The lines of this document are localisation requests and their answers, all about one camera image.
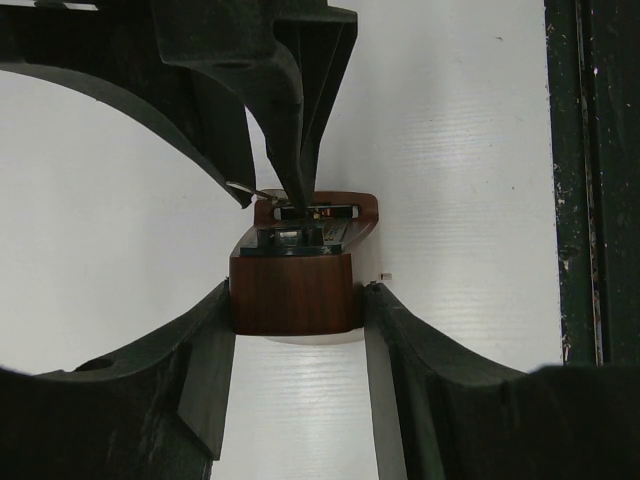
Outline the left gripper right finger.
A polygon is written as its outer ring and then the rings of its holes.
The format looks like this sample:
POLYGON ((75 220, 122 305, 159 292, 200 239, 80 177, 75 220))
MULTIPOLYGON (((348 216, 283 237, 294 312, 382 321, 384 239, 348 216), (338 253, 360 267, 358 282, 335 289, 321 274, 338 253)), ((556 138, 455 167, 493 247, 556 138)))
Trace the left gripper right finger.
POLYGON ((523 373, 459 344, 384 285, 363 293, 382 479, 635 479, 639 370, 523 373))

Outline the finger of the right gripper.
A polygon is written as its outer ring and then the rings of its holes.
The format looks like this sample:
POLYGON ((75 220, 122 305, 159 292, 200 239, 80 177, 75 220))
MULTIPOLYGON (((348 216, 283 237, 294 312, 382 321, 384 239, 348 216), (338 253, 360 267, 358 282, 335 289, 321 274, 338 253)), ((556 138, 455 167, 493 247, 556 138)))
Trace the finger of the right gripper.
POLYGON ((215 80, 161 59, 147 1, 4 1, 1 68, 98 100, 196 163, 241 207, 230 187, 252 186, 245 108, 215 80))
POLYGON ((291 204, 308 206, 357 13, 325 1, 154 1, 151 11, 162 60, 229 90, 260 126, 291 204))

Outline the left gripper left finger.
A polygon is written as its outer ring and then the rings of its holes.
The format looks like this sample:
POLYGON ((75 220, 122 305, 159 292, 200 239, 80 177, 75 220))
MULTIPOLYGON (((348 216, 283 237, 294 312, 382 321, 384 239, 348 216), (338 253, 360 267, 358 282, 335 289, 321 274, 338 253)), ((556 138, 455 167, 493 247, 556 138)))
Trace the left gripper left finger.
POLYGON ((207 479, 235 336, 220 284, 177 319, 73 371, 1 373, 5 479, 207 479))

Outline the brown wooden metronome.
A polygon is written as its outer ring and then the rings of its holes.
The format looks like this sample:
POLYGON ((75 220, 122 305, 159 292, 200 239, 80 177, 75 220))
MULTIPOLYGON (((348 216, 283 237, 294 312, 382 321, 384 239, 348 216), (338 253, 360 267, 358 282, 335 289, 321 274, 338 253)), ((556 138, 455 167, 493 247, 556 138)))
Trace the brown wooden metronome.
POLYGON ((283 343, 347 343, 363 325, 365 287, 380 279, 379 202, 317 191, 305 210, 282 190, 254 198, 251 227, 229 258, 233 330, 283 343))

